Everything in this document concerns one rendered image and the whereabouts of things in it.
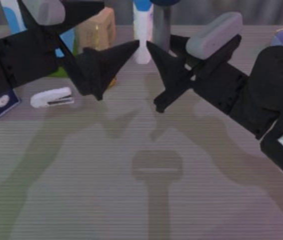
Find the table surface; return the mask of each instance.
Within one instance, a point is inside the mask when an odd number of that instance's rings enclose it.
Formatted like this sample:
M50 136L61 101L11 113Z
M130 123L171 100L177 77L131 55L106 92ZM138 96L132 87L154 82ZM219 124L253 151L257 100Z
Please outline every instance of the table surface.
M249 74L278 28L246 26L230 62ZM0 119L0 240L283 240L283 174L249 132L193 92L156 113L152 62L117 78L102 102L74 90L76 104L49 109L30 97L69 79L16 90Z

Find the white bottle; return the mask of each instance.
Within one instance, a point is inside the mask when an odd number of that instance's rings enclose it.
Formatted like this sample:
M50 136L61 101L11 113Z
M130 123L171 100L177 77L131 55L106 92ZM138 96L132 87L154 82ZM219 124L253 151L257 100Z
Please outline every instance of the white bottle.
M152 57L146 42L152 40L154 6L150 0L133 0L134 38L139 40L139 49L133 58L137 64L148 64Z

